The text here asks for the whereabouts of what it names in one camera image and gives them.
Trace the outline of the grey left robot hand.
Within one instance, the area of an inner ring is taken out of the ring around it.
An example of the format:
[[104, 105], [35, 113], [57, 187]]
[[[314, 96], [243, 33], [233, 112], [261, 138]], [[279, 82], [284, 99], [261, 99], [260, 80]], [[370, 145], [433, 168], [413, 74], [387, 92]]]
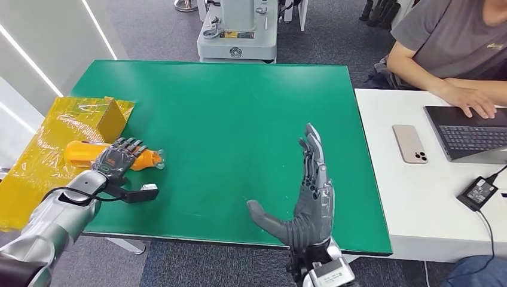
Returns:
[[106, 147], [91, 164], [91, 170], [100, 172], [116, 186], [127, 182], [124, 176], [135, 160], [147, 149], [143, 141], [135, 138], [118, 138]]

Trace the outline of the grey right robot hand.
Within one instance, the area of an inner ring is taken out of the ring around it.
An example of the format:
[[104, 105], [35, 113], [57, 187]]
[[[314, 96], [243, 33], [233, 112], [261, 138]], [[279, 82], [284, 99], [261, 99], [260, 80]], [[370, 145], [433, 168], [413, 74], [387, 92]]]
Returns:
[[320, 134], [311, 123], [306, 124], [304, 134], [305, 138], [298, 140], [303, 149], [303, 178], [293, 218], [282, 221], [267, 213], [258, 201], [246, 203], [257, 226], [297, 251], [327, 242], [334, 222], [335, 190]]

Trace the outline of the person's right hand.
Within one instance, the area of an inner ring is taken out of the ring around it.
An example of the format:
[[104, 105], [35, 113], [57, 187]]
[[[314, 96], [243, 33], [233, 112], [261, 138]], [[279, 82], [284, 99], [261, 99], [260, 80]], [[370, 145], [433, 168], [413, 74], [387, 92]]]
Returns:
[[472, 111], [483, 119], [496, 116], [497, 110], [493, 102], [478, 90], [451, 85], [443, 95], [447, 103], [460, 108], [468, 118], [473, 117]]

